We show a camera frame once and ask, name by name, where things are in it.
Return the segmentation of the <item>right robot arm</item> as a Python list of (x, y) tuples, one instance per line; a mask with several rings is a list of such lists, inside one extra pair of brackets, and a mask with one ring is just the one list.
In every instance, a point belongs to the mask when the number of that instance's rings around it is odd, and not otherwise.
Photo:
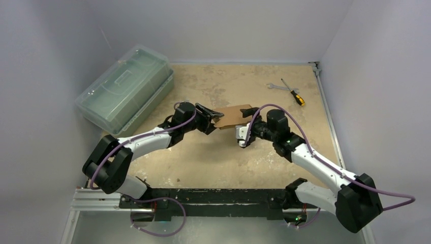
[(340, 224), (357, 233), (383, 212), (375, 191), (374, 180), (367, 174), (356, 175), (328, 160), (313, 149), (304, 135), (291, 132), (286, 113), (281, 109), (267, 112), (262, 120), (259, 108), (241, 109), (242, 117), (251, 117), (245, 126), (236, 126), (240, 147), (249, 146), (255, 139), (270, 141), (275, 152), (320, 180), (319, 187), (304, 178), (286, 186), (282, 207), (289, 209), (306, 204), (328, 211)]

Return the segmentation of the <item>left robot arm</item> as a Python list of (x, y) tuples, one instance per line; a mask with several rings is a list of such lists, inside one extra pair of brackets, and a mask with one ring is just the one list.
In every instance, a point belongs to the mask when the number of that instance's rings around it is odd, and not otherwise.
[(151, 203), (151, 193), (143, 180), (128, 175), (131, 162), (178, 144), (190, 131), (208, 135), (216, 129), (213, 120), (223, 116), (199, 103), (180, 102), (172, 115), (148, 132), (121, 138), (104, 136), (84, 163), (82, 172), (89, 178), (92, 190), (128, 195), (139, 208), (145, 208)]

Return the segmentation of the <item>brown cardboard box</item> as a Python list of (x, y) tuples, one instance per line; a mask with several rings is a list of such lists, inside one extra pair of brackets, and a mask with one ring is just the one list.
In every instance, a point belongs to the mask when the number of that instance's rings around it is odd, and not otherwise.
[(218, 129), (234, 128), (237, 125), (246, 125), (251, 121), (252, 116), (243, 118), (241, 109), (250, 109), (251, 105), (237, 105), (224, 108), (215, 108), (214, 111), (222, 113), (224, 116), (214, 119), (214, 126)]

